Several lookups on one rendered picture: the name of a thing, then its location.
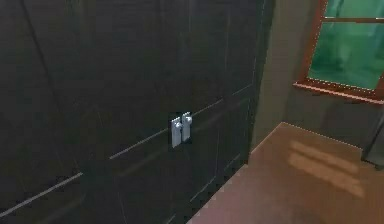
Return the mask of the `dark grey cabinet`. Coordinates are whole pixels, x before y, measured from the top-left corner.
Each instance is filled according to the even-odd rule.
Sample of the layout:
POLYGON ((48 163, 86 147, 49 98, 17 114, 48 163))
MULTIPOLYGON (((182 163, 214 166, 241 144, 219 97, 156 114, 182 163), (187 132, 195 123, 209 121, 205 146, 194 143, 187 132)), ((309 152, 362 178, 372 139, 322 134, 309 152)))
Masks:
POLYGON ((361 160, 373 165, 377 171, 384 171, 384 110, 379 112, 364 138, 361 160))

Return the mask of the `red-brown framed window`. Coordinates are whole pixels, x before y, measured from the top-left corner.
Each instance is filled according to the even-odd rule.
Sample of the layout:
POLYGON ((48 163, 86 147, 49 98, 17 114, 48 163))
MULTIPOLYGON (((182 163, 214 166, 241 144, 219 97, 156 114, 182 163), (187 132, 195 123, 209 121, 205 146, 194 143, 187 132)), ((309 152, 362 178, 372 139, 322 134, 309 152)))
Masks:
POLYGON ((297 88, 384 105, 384 0, 317 0, 297 88))

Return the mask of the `dark double room door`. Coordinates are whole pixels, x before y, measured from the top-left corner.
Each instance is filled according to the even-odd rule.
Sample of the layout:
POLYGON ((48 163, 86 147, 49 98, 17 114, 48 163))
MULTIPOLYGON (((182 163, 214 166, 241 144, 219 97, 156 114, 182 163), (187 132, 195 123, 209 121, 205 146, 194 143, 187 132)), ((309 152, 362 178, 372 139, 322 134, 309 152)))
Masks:
POLYGON ((0 0, 0 224, 186 224, 248 161, 275 3, 0 0))

